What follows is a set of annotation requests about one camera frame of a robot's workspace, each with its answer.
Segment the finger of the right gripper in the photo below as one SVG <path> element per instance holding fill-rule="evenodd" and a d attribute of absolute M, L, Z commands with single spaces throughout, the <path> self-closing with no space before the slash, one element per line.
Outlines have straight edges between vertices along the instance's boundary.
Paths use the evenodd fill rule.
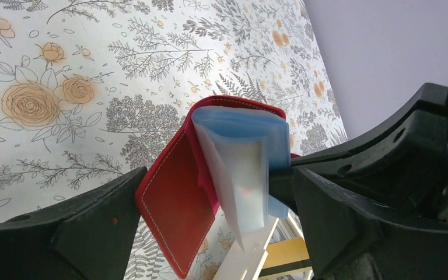
<path fill-rule="evenodd" d="M 448 86 L 425 83 L 376 128 L 270 172 L 269 193 L 291 210 L 299 168 L 405 214 L 448 222 Z"/>

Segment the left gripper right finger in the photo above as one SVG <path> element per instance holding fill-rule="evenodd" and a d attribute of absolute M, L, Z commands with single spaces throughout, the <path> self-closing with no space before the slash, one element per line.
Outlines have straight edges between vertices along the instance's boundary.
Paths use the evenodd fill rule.
<path fill-rule="evenodd" d="M 448 223 L 401 214 L 307 169 L 293 194 L 316 279 L 448 279 Z"/>

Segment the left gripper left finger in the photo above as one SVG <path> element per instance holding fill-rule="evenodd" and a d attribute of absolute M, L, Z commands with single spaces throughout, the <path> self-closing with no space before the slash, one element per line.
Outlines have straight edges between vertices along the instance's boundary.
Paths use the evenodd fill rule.
<path fill-rule="evenodd" d="M 0 223 L 0 279 L 123 279 L 147 169 Z"/>

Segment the red card holder wallet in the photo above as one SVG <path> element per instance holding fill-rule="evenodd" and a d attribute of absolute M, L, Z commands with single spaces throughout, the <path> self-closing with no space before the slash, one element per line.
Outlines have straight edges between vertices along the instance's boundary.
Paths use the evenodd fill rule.
<path fill-rule="evenodd" d="M 212 177 L 191 121 L 199 107 L 223 106 L 285 112 L 236 96 L 214 95 L 196 102 L 135 192 L 135 205 L 162 253 L 179 278 L 186 278 L 211 228 L 219 202 Z"/>

